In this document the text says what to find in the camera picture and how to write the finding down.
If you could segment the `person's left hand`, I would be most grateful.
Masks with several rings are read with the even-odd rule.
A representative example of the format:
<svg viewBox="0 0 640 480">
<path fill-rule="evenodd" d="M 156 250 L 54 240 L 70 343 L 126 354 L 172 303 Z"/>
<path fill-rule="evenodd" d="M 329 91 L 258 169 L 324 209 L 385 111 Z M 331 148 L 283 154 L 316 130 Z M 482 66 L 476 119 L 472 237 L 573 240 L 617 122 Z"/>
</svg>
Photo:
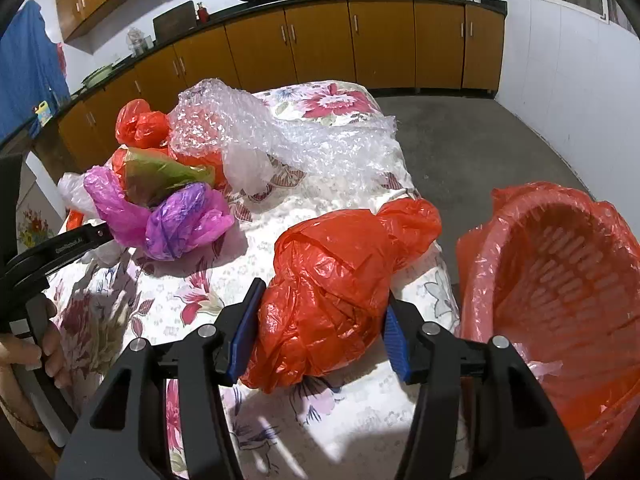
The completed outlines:
<svg viewBox="0 0 640 480">
<path fill-rule="evenodd" d="M 53 322 L 48 323 L 40 346 L 16 338 L 11 334 L 1 335 L 1 395 L 6 400 L 10 396 L 21 396 L 22 394 L 15 379 L 12 365 L 38 368 L 41 366 L 43 356 L 46 357 L 44 369 L 47 375 L 54 380 L 55 385 L 59 389 L 69 387 L 70 373 L 66 366 L 61 334 Z"/>
</svg>

